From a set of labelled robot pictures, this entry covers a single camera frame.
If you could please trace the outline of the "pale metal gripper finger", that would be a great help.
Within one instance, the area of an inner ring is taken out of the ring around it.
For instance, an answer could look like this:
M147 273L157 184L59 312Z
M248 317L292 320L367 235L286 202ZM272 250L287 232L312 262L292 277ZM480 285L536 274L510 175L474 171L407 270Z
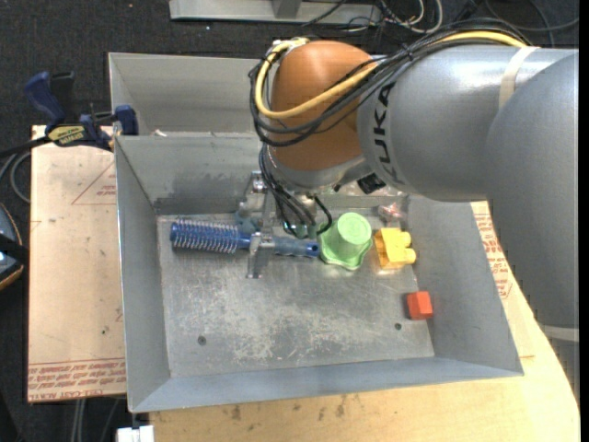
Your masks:
M272 228L275 217L275 210L275 200L265 199L260 225L260 233L263 240L272 240Z
M254 233L250 237L248 247L248 271L247 278L258 279L261 277L261 271L264 267L264 244L260 232Z

